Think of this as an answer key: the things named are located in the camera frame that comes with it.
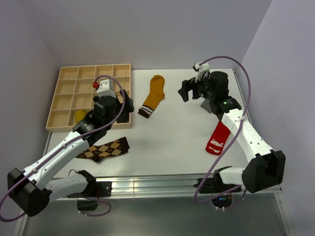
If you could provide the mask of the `mustard yellow striped sock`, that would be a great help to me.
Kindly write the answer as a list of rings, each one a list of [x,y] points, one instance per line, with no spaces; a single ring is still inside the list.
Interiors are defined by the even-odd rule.
[[[150,91],[143,105],[138,109],[138,114],[149,118],[159,103],[165,98],[165,79],[161,75],[155,75],[150,81]]]

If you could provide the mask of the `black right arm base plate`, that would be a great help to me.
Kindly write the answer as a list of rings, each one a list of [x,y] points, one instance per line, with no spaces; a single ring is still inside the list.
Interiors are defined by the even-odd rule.
[[[235,184],[224,184],[221,180],[215,180],[213,177],[207,178],[201,189],[200,194],[221,193],[236,187]]]

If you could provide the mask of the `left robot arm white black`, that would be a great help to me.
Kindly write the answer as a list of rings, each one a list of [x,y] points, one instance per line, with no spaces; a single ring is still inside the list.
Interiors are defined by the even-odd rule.
[[[42,212],[52,201],[74,195],[90,197],[96,193],[96,178],[85,170],[70,177],[53,180],[55,174],[74,157],[104,137],[121,115],[134,111],[133,100],[125,90],[117,96],[94,97],[94,109],[49,153],[22,171],[12,169],[7,175],[8,196],[27,216]]]

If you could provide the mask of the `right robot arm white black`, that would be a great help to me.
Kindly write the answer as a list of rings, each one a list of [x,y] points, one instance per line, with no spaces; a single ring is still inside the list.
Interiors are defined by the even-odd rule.
[[[189,99],[189,91],[192,91],[193,99],[202,97],[209,102],[211,112],[234,135],[248,161],[245,168],[227,166],[215,170],[211,178],[199,181],[201,190],[206,193],[229,189],[239,192],[243,186],[255,193],[281,184],[285,155],[263,141],[243,116],[241,105],[229,95],[228,75],[220,71],[205,72],[199,80],[184,80],[178,91],[184,102]]]

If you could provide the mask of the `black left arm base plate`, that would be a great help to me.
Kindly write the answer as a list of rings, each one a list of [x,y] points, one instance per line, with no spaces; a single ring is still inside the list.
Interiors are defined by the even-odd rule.
[[[112,190],[112,182],[110,181],[96,181],[94,183],[89,183],[87,187],[81,193],[73,193],[67,195],[68,198],[78,198],[78,197],[110,197]]]

